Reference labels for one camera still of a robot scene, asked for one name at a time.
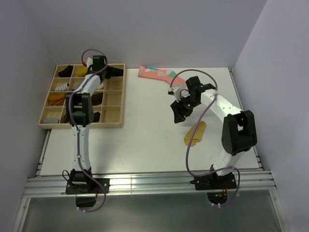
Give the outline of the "tan yellow sock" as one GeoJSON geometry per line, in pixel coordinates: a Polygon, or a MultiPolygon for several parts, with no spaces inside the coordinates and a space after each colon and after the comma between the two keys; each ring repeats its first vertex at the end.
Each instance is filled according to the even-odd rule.
{"type": "Polygon", "coordinates": [[[189,142],[192,136],[193,136],[193,139],[192,139],[190,146],[194,146],[197,142],[200,142],[202,140],[206,126],[207,124],[205,123],[205,121],[200,121],[197,126],[197,129],[195,130],[196,124],[194,124],[192,128],[189,130],[189,132],[184,137],[185,145],[189,145],[189,142]]]}

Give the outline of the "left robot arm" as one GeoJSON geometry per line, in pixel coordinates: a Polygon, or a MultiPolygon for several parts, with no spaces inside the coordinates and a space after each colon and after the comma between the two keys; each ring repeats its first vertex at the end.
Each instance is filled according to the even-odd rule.
{"type": "Polygon", "coordinates": [[[70,185],[83,193],[92,191],[95,180],[91,173],[89,158],[89,131],[94,121],[91,97],[104,81],[108,68],[105,55],[94,55],[92,65],[82,83],[72,93],[66,94],[66,116],[73,132],[74,158],[70,172],[70,185]]]}

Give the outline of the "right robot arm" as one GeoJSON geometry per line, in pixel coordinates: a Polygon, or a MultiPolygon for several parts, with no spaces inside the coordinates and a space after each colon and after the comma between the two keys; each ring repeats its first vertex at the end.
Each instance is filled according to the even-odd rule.
{"type": "Polygon", "coordinates": [[[198,76],[186,80],[188,96],[183,97],[179,87],[169,87],[168,94],[175,96],[171,104],[174,122],[184,122],[193,109],[199,105],[206,106],[222,122],[222,151],[207,173],[213,188],[220,188],[226,181],[240,157],[257,143],[253,112],[243,111],[218,93],[218,85],[202,84],[198,76]]]}

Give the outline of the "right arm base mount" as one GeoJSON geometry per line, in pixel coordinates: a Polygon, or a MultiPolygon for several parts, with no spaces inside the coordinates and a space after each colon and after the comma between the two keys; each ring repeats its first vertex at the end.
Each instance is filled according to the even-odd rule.
{"type": "Polygon", "coordinates": [[[238,183],[232,172],[223,176],[213,173],[203,177],[194,177],[190,184],[194,185],[197,191],[214,190],[214,192],[208,192],[207,197],[211,204],[217,206],[228,202],[228,190],[238,189],[238,183]]]}

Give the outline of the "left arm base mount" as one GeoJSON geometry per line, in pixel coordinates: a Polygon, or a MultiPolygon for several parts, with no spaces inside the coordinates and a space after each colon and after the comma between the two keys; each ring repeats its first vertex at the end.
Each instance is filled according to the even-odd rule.
{"type": "Polygon", "coordinates": [[[106,194],[109,192],[109,178],[93,178],[91,169],[88,171],[67,170],[62,171],[62,177],[66,181],[65,194],[76,195],[75,204],[78,210],[84,212],[95,212],[99,210],[106,201],[106,194]],[[103,202],[97,207],[98,195],[103,194],[103,202]]]}

